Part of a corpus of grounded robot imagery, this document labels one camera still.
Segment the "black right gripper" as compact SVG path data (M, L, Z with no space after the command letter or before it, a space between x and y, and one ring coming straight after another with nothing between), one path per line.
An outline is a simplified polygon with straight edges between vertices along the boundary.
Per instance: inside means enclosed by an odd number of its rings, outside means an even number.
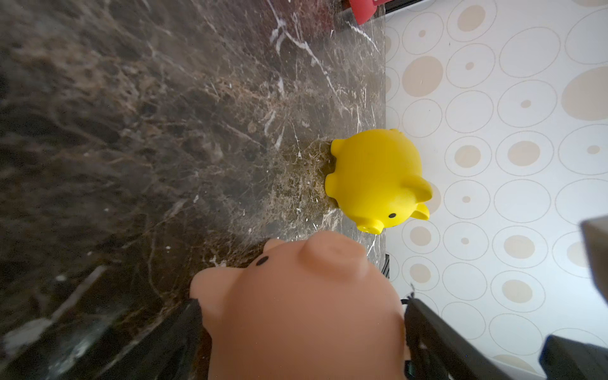
M607 349L550 335L539 362L548 379L608 380Z

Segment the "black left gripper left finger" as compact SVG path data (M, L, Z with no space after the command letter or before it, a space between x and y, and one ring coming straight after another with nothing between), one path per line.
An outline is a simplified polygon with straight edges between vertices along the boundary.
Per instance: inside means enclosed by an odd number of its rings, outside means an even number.
M178 307L130 351L101 372L98 379L187 379L203 331L200 304Z

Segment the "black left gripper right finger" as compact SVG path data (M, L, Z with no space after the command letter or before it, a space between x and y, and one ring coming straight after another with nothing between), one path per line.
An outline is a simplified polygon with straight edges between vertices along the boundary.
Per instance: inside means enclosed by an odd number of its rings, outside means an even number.
M403 300L408 379L508 379L440 316L413 296Z

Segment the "pink piggy bank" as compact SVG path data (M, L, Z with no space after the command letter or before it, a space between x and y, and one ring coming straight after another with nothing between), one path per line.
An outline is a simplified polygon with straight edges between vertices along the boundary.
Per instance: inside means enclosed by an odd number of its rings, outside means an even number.
M243 268L198 272L210 379L402 379L405 311L365 248L320 231L268 241Z

